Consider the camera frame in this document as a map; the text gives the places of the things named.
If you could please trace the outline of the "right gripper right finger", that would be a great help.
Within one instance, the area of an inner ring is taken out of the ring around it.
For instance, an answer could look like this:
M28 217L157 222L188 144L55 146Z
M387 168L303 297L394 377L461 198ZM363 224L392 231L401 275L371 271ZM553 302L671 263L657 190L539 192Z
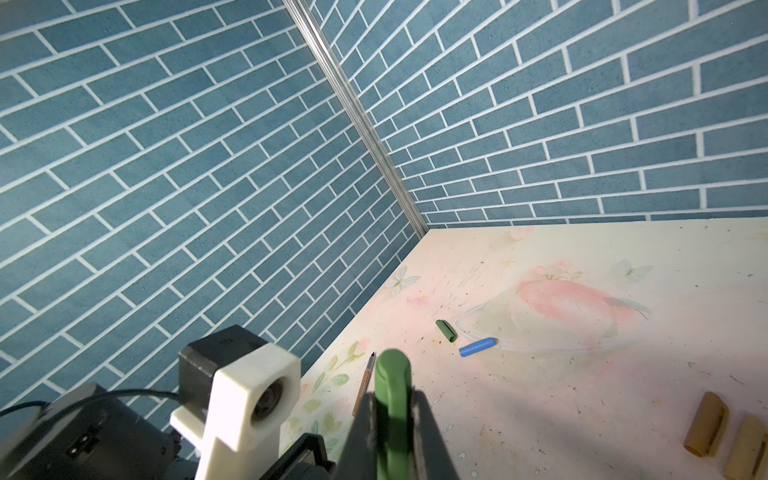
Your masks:
M458 473L424 392L411 393L413 479L458 480Z

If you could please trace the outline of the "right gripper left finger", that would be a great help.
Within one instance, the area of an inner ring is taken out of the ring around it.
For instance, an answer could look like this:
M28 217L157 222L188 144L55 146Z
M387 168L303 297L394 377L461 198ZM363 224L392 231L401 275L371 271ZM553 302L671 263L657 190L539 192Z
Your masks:
M377 400L366 393L354 416L333 479L376 480L378 455Z

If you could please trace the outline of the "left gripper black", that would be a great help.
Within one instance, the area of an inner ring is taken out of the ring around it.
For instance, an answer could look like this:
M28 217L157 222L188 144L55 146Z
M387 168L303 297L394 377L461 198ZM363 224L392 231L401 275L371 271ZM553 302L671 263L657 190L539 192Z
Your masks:
M149 389L107 391L86 384L53 402L2 410L28 418L1 442L4 479L192 479L199 464L180 457L181 436L164 433L123 403Z

